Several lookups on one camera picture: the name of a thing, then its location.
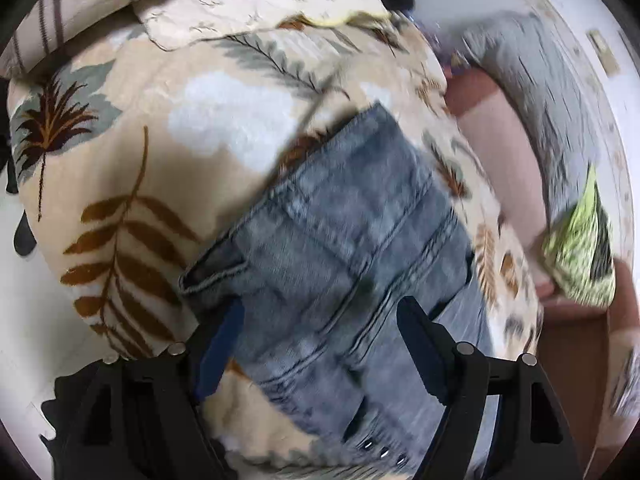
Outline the blue denim pants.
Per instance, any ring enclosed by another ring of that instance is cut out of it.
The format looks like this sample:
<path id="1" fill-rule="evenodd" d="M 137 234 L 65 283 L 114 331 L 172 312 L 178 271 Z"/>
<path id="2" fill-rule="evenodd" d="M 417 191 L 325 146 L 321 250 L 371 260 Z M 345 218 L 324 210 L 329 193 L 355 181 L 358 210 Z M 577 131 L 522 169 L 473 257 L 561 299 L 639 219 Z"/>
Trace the blue denim pants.
<path id="1" fill-rule="evenodd" d="M 179 281 L 202 318 L 227 296 L 235 357 L 338 464 L 419 467 L 442 417 L 396 321 L 413 297 L 492 353 L 468 232 L 427 159 L 373 105 L 279 181 Z"/>

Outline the grey quilted pillow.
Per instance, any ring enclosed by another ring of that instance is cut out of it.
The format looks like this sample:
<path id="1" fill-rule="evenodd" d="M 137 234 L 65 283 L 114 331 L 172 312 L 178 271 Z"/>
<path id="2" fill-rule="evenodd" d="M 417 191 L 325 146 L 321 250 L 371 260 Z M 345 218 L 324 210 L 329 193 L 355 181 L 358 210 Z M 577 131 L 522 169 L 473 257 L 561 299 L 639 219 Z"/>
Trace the grey quilted pillow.
<path id="1" fill-rule="evenodd" d="M 538 160 L 548 221 L 561 221 L 600 158 L 596 125 L 565 56 L 534 14 L 498 14 L 461 39 L 515 106 Z"/>

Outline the green white patterned quilt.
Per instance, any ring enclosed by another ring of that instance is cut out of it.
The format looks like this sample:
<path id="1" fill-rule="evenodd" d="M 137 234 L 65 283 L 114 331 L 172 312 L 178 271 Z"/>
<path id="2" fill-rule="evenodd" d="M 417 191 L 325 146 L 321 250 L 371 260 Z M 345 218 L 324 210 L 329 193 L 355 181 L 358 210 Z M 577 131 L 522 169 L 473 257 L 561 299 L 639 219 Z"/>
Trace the green white patterned quilt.
<path id="1" fill-rule="evenodd" d="M 562 294 L 583 306 L 608 308 L 616 289 L 610 222 L 588 169 L 584 194 L 541 246 L 542 263 Z"/>

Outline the cream embroidered sheet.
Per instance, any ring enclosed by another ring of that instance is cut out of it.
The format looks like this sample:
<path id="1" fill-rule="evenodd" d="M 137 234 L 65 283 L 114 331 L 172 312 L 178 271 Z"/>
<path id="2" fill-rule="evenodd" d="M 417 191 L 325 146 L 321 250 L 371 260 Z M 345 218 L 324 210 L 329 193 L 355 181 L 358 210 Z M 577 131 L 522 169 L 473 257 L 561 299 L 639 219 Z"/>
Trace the cream embroidered sheet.
<path id="1" fill-rule="evenodd" d="M 166 51 L 292 21 L 327 28 L 390 16 L 382 0 L 139 0 L 134 13 Z"/>

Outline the pink maroon bolster cushion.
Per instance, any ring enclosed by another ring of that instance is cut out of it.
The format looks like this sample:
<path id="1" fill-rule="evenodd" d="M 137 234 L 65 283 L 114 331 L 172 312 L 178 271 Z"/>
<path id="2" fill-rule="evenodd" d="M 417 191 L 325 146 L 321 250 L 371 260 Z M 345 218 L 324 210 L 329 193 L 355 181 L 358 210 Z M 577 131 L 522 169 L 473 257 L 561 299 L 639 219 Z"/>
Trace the pink maroon bolster cushion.
<path id="1" fill-rule="evenodd" d="M 518 113 L 498 84 L 479 68 L 449 79 L 445 101 L 488 175 L 502 218 L 525 249 L 538 297 L 551 297 L 555 284 L 538 262 L 539 242 L 548 226 L 541 175 Z"/>

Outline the leaf patterned beige blanket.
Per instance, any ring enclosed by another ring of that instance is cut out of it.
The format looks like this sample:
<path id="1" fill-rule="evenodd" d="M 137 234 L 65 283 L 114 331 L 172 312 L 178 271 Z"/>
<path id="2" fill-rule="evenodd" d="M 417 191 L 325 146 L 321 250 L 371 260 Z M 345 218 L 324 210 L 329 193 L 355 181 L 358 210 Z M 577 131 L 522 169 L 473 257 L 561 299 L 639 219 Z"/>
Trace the leaf patterned beige blanket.
<path id="1" fill-rule="evenodd" d="M 513 360 L 536 351 L 542 310 L 447 87 L 428 40 L 398 15 L 327 28 L 292 21 L 165 51 L 121 10 L 12 78 L 18 192 L 76 312 L 122 356 L 150 358 L 195 330 L 182 274 L 273 185 L 381 105 L 468 232 L 488 356 Z M 409 475 L 319 456 L 319 438 L 266 397 L 235 350 L 200 410 L 242 477 Z"/>

